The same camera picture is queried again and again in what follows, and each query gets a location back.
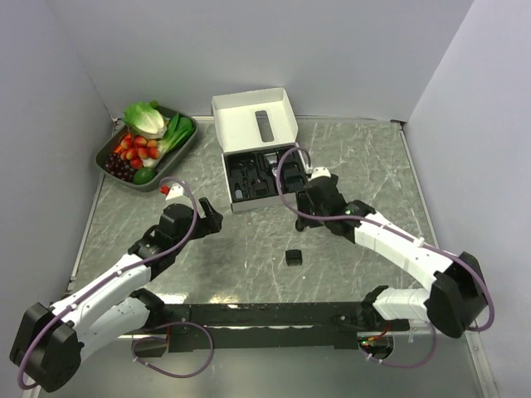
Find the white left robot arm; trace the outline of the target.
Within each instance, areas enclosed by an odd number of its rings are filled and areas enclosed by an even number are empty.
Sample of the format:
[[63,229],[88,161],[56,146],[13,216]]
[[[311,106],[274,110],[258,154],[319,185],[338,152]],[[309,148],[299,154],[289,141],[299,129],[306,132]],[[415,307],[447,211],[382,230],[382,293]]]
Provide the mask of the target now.
[[92,353],[127,332],[167,332],[189,325],[189,312],[172,314],[144,286],[174,264],[190,240],[216,234],[222,215],[205,197],[190,206],[170,204],[159,222],[120,260],[69,297],[33,304],[22,316],[10,360],[23,390],[63,387]]

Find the black silver hair clipper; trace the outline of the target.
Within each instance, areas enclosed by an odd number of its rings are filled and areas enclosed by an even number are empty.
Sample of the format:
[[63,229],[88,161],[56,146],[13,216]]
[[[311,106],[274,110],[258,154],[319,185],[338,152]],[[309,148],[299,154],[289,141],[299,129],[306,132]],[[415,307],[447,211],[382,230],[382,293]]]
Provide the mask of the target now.
[[279,155],[278,153],[266,153],[264,157],[265,157],[267,172],[275,180],[279,175],[279,172],[278,172],[279,161],[280,161]]

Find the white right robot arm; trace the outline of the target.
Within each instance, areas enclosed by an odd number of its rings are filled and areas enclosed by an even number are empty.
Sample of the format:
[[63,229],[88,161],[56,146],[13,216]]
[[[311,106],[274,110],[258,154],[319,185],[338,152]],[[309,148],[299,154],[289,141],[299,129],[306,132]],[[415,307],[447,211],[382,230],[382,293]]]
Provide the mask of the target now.
[[346,201],[333,177],[317,177],[296,194],[298,231],[324,226],[332,234],[370,249],[408,273],[417,289],[375,288],[363,300],[363,323],[381,330],[397,320],[431,323],[459,338],[487,307],[478,260],[467,252],[443,255],[393,225],[360,200]]

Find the black comb guard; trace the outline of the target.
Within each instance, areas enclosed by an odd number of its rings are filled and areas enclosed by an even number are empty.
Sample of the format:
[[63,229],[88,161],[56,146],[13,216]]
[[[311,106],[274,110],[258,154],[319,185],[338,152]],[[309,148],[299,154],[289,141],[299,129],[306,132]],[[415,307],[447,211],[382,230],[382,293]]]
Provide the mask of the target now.
[[285,252],[285,262],[289,267],[301,266],[303,264],[303,255],[301,250],[291,249]]

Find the white clipper kit box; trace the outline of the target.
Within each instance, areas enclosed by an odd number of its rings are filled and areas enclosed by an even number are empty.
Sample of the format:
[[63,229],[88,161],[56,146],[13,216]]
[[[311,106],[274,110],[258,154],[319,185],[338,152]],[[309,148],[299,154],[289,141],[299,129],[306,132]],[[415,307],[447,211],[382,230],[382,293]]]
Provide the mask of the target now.
[[[212,98],[217,141],[222,148],[231,211],[240,213],[282,203],[275,180],[267,172],[264,155],[281,158],[297,146],[299,126],[284,88],[252,90]],[[307,182],[307,166],[299,152],[293,152],[279,168],[282,192],[296,203],[296,192]],[[245,193],[237,200],[235,190]]]

